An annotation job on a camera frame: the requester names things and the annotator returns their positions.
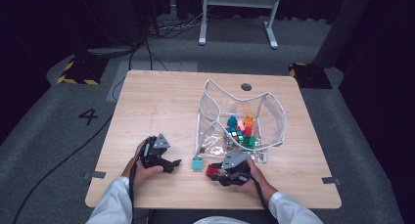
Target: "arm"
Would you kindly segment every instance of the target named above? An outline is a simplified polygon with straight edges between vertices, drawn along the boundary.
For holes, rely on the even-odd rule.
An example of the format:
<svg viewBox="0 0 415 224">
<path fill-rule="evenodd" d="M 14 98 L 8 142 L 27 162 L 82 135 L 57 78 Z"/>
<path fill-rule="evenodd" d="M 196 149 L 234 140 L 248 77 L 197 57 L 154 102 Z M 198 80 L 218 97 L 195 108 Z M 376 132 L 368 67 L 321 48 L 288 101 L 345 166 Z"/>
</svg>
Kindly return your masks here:
<svg viewBox="0 0 415 224">
<path fill-rule="evenodd" d="M 322 223 L 308 208 L 295 202 L 287 195 L 278 192 L 276 188 L 269 184 L 263 173 L 256 167 L 254 161 L 250 157 L 247 159 L 247 163 L 251 168 L 251 175 L 260 185 L 262 195 L 265 202 L 268 203 L 269 210 L 272 215 L 277 218 L 279 223 Z M 229 188 L 237 192 L 249 193 L 254 197 L 258 197 L 252 179 L 242 186 L 231 185 Z"/>
<path fill-rule="evenodd" d="M 135 156 L 125 166 L 121 176 L 116 178 L 101 197 L 100 202 L 92 212 L 87 224 L 93 223 L 125 223 L 132 220 L 132 204 L 128 194 L 129 174 L 134 159 L 137 157 L 141 143 L 136 150 Z M 137 190 L 149 177 L 162 172 L 161 166 L 145 168 L 141 160 L 137 161 L 137 171 L 134 177 L 134 190 Z"/>
</svg>

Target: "black strap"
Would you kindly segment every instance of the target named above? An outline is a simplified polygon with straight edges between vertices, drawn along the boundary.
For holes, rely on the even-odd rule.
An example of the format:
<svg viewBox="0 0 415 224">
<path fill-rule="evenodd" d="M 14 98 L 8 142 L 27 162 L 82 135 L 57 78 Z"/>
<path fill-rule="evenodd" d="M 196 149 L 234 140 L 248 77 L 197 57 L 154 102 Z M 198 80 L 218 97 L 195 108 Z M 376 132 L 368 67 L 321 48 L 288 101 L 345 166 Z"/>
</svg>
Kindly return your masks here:
<svg viewBox="0 0 415 224">
<path fill-rule="evenodd" d="M 252 175 L 250 175 L 250 177 L 254 181 L 256 191 L 258 192 L 259 200 L 262 203 L 262 207 L 263 207 L 264 211 L 267 213 L 267 216 L 270 220 L 270 223 L 278 223 L 278 221 L 274 218 L 274 216 L 272 215 L 271 211 L 268 208 L 268 205 L 265 202 L 265 198 L 263 197 L 262 189 L 260 188 L 260 185 L 259 185 L 258 181 L 256 181 L 256 179 L 254 179 Z"/>
<path fill-rule="evenodd" d="M 143 147 L 145 147 L 148 142 L 149 142 L 149 138 L 146 139 L 146 142 L 143 144 Z M 134 223 L 134 178 L 135 178 L 135 173 L 137 171 L 137 162 L 138 162 L 138 160 L 140 160 L 140 153 L 134 159 L 134 163 L 132 164 L 129 179 L 128 179 L 129 180 L 128 191 L 129 191 L 129 196 L 130 196 L 130 200 L 131 200 L 131 208 L 132 208 L 131 224 Z"/>
</svg>

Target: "metal stand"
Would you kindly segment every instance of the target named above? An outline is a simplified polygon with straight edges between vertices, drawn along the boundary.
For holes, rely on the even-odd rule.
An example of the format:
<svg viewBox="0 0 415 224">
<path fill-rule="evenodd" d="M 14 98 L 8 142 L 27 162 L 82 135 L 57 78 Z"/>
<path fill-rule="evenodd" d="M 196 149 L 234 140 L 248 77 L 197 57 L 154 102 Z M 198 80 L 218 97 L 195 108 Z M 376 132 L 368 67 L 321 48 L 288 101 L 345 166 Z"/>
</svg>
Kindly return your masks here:
<svg viewBox="0 0 415 224">
<path fill-rule="evenodd" d="M 201 33 L 199 36 L 199 44 L 205 45 L 207 43 L 207 30 L 208 30 L 208 5 L 214 6 L 233 6 L 233 7 L 252 7 L 252 8 L 265 8 L 271 9 L 269 21 L 264 22 L 265 31 L 268 35 L 269 43 L 272 49 L 278 48 L 278 43 L 275 39 L 274 32 L 272 31 L 272 24 L 274 22 L 275 14 L 277 12 L 278 4 L 280 0 L 204 0 L 203 5 L 203 17 L 201 25 Z"/>
</svg>

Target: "white sleeve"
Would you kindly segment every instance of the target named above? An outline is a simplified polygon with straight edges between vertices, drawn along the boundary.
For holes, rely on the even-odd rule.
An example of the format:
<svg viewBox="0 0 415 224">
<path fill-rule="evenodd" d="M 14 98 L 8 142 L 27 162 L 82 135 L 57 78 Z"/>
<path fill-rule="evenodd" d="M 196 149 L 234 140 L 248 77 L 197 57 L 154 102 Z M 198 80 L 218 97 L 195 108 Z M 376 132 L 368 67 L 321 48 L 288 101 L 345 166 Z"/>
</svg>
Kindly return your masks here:
<svg viewBox="0 0 415 224">
<path fill-rule="evenodd" d="M 280 192 L 274 193 L 269 199 L 269 210 L 280 224 L 323 223 L 311 210 Z"/>
<path fill-rule="evenodd" d="M 132 205 L 128 195 L 127 177 L 116 178 L 101 197 L 87 224 L 125 223 L 132 220 Z"/>
</svg>

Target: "transparent container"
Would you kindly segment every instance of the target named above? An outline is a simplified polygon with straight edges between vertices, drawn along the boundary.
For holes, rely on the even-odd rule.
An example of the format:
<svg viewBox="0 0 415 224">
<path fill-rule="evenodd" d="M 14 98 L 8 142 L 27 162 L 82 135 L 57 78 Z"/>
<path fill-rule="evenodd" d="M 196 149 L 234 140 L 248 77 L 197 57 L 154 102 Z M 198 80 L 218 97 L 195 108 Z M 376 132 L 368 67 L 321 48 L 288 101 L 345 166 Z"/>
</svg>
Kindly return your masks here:
<svg viewBox="0 0 415 224">
<path fill-rule="evenodd" d="M 195 157 L 224 157 L 227 151 L 249 152 L 255 161 L 266 162 L 269 147 L 284 142 L 287 118 L 280 102 L 269 92 L 240 100 L 209 79 L 199 102 Z M 247 145 L 231 137 L 228 120 L 251 117 L 254 141 Z"/>
</svg>

